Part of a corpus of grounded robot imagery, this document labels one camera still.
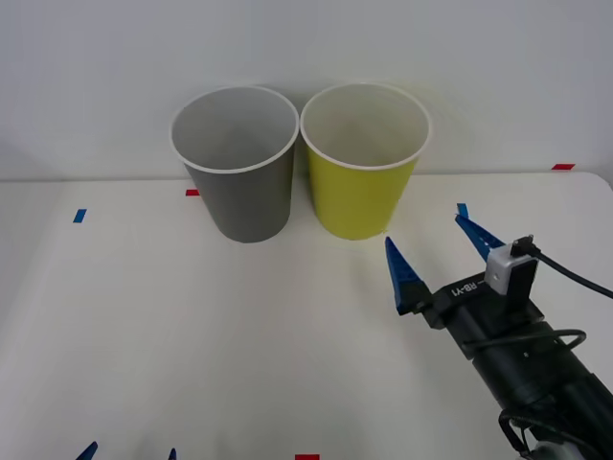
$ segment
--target black cable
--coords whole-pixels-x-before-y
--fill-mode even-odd
[[[537,258],[542,263],[550,266],[555,271],[558,271],[562,275],[570,278],[575,283],[579,283],[582,286],[585,286],[588,289],[592,289],[598,294],[602,294],[609,299],[613,299],[613,290],[607,289],[606,287],[602,287],[601,285],[597,285],[590,280],[586,280],[582,276],[579,276],[577,273],[569,270],[563,265],[558,264],[552,258],[543,254],[538,247],[533,243],[534,237],[529,235],[528,237],[520,238],[513,242],[513,246],[511,248],[511,255],[513,257],[517,257],[523,254],[528,254],[529,256],[533,256]]]
[[[503,345],[515,345],[517,343],[532,342],[541,338],[560,338],[566,336],[575,336],[575,340],[566,344],[569,350],[577,347],[585,341],[587,334],[580,329],[559,329],[550,333],[531,333],[528,335],[515,335],[513,337],[494,338],[492,340],[480,340],[478,342],[467,342],[462,344],[462,349],[465,352],[476,352],[489,347],[497,347]]]
[[[500,413],[500,416],[498,417],[498,423],[502,427],[505,434],[507,434],[507,437],[509,437],[509,434],[510,434],[509,430],[511,429],[511,427],[509,426],[510,421],[513,421],[516,423],[519,422],[520,424],[525,424],[525,425],[532,425],[533,427],[538,426],[539,428],[550,431],[555,436],[563,439],[564,441],[569,441],[571,443],[574,443],[579,448],[584,448],[586,450],[589,450],[591,453],[595,454],[598,458],[604,458],[602,457],[602,454],[596,448],[592,447],[590,444],[586,443],[585,441],[583,441],[582,439],[578,438],[577,436],[571,433],[568,433],[556,426],[549,425],[545,422],[541,422],[540,420],[534,419],[532,417],[523,415],[521,413],[513,413],[509,411],[508,409],[505,409]],[[517,443],[514,443],[513,441],[511,441],[511,444],[513,446],[515,446]],[[520,454],[525,453],[525,450],[523,452],[517,448],[515,450],[520,452]]]
[[[547,257],[542,252],[535,253],[534,257],[536,257],[542,263],[547,264],[554,270],[559,271],[562,275],[567,276],[574,282],[579,283],[580,285],[585,286],[588,289],[592,289],[596,291],[598,294],[602,294],[610,299],[613,299],[613,290],[609,290],[606,287],[602,287],[600,285],[597,285],[596,283],[591,282],[590,280],[586,280],[582,276],[579,276],[577,273],[574,273],[568,268],[558,264],[556,261]]]

